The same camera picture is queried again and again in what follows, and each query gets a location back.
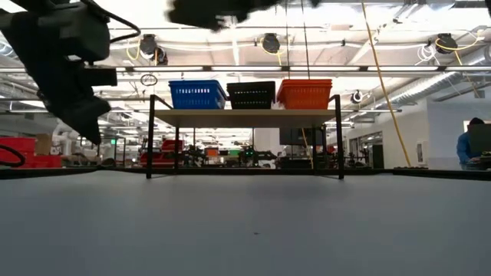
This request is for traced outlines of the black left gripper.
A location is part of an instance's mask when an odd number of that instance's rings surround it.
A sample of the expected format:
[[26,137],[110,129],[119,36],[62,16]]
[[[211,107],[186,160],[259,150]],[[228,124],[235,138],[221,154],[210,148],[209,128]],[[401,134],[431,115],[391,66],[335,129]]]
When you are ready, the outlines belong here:
[[38,85],[38,96],[64,123],[93,144],[101,143],[99,117],[111,110],[110,104],[94,94],[82,78],[83,61],[62,57],[21,57],[25,70]]

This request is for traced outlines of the blue plastic basket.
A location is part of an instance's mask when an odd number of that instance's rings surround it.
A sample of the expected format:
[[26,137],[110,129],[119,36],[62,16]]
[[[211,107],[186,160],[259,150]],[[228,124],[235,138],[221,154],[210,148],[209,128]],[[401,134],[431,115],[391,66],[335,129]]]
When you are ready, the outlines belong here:
[[215,84],[173,85],[170,88],[173,108],[181,110],[221,110],[225,95]]
[[214,86],[221,86],[221,83],[218,82],[217,80],[173,80],[169,81],[169,86],[208,86],[208,85],[214,85]]

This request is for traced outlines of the red storage bin stack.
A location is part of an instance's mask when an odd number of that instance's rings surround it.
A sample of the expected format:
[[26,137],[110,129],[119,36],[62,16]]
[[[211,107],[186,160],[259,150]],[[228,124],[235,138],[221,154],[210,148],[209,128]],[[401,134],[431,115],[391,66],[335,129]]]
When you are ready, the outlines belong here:
[[35,137],[0,137],[0,145],[17,150],[25,158],[25,169],[61,168],[61,157],[58,155],[37,156],[35,154]]

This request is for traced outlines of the white robot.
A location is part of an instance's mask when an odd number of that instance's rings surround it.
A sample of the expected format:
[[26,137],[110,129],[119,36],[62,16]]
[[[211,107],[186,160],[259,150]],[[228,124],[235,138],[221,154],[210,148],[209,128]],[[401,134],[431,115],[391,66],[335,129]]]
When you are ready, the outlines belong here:
[[80,134],[61,120],[51,135],[51,155],[70,156]]

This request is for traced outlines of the cardboard box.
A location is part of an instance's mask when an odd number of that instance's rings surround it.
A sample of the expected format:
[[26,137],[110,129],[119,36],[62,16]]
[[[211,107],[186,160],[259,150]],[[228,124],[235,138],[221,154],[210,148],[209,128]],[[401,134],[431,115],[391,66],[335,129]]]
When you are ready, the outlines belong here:
[[51,154],[52,135],[39,133],[36,135],[35,154],[37,156],[47,156]]

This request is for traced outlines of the red bin cart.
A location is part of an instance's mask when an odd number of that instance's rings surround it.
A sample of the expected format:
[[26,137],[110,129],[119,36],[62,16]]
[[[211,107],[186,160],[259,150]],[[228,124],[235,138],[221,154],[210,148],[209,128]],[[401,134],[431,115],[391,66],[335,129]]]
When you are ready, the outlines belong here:
[[[148,139],[143,140],[143,145],[139,149],[139,165],[142,167],[147,166],[148,160]],[[156,168],[173,168],[175,165],[175,140],[163,140],[160,146],[153,146],[153,167]]]

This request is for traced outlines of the person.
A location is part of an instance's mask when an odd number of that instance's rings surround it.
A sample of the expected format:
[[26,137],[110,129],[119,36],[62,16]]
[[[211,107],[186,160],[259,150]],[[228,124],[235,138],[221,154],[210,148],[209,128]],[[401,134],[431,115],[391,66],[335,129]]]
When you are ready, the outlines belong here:
[[469,143],[468,126],[485,124],[480,118],[474,117],[466,127],[466,131],[458,137],[456,154],[463,170],[489,170],[491,171],[491,152],[472,153]]

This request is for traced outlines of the black monitor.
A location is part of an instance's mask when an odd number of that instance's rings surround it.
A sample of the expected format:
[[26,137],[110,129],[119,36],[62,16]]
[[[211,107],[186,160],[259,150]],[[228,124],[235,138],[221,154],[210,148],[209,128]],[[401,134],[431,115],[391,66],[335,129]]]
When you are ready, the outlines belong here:
[[468,128],[472,153],[491,152],[491,124],[474,124]]

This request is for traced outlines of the ceiling light rail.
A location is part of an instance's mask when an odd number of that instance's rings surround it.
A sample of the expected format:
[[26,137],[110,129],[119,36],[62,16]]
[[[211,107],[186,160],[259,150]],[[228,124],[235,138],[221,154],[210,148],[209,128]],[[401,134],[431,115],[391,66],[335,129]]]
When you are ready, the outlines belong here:
[[[381,66],[381,72],[404,73],[443,73],[491,71],[490,66]],[[117,67],[116,72],[376,72],[376,66],[152,66],[152,67]]]

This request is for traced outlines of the wooden shelf black frame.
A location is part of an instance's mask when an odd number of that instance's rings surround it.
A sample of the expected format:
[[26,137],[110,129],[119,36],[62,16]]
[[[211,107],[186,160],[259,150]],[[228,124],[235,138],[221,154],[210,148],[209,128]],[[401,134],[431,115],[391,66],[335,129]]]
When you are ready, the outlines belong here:
[[333,110],[176,110],[168,106],[157,110],[156,102],[166,102],[155,94],[150,95],[150,114],[147,136],[146,178],[153,175],[153,138],[156,118],[175,128],[173,172],[179,172],[180,128],[326,128],[325,123],[335,119],[336,143],[338,147],[338,178],[344,178],[344,147],[341,122],[341,98],[334,95]]

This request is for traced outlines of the black wall screen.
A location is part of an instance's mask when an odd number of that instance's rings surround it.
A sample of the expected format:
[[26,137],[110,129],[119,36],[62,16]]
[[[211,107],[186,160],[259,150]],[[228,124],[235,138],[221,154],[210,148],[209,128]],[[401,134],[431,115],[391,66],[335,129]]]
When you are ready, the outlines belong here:
[[284,146],[323,146],[327,143],[325,131],[318,128],[315,132],[309,128],[280,128],[279,143]]

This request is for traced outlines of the grey ceiling duct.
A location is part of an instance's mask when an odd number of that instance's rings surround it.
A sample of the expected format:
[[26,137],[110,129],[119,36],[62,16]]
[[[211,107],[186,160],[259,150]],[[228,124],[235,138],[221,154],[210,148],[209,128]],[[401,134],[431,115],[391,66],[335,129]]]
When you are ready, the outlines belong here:
[[491,73],[485,73],[484,71],[448,72],[433,77],[421,78],[395,90],[388,95],[388,99],[392,104],[407,104],[434,94],[445,88],[446,85],[450,85],[453,81],[467,79],[468,77],[473,80],[474,78],[484,76],[491,77]]

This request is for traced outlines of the black aluminium table frame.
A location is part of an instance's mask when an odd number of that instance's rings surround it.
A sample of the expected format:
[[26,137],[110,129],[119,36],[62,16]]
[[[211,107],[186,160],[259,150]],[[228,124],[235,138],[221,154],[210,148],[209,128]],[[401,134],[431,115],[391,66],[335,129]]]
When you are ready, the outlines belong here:
[[[69,176],[82,173],[122,172],[146,174],[145,168],[57,168],[57,169],[0,169],[0,179],[26,179],[48,176]],[[155,168],[151,170],[153,175],[219,175],[219,176],[337,176],[343,179],[345,176],[375,176],[379,174],[391,174],[395,176],[415,176],[440,179],[465,179],[491,181],[491,171],[476,170],[434,170],[434,169],[258,169],[258,168],[179,168],[165,169]]]

